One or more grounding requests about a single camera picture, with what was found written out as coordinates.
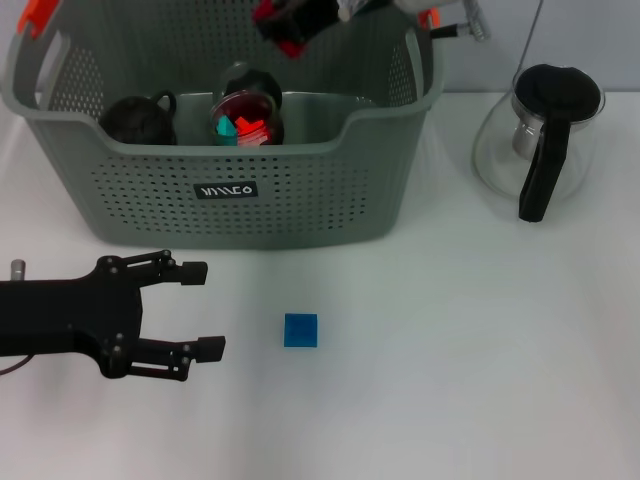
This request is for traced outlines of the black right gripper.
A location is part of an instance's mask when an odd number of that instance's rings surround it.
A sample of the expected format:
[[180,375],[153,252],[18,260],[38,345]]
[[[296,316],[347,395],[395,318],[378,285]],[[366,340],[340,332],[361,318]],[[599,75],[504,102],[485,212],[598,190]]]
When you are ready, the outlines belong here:
[[261,36],[283,51],[301,51],[310,33],[319,32],[338,22],[349,22],[386,8],[391,1],[300,1],[293,10],[259,10],[258,30]]

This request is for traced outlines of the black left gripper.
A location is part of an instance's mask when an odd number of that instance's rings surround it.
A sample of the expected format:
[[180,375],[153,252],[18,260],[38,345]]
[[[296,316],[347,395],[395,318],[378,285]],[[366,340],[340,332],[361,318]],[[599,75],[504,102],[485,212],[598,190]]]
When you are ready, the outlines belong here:
[[188,342],[139,338],[140,288],[201,286],[206,262],[179,264],[170,250],[101,257],[87,275],[1,283],[1,355],[80,353],[108,379],[139,376],[184,382],[195,363],[222,360],[224,336]]

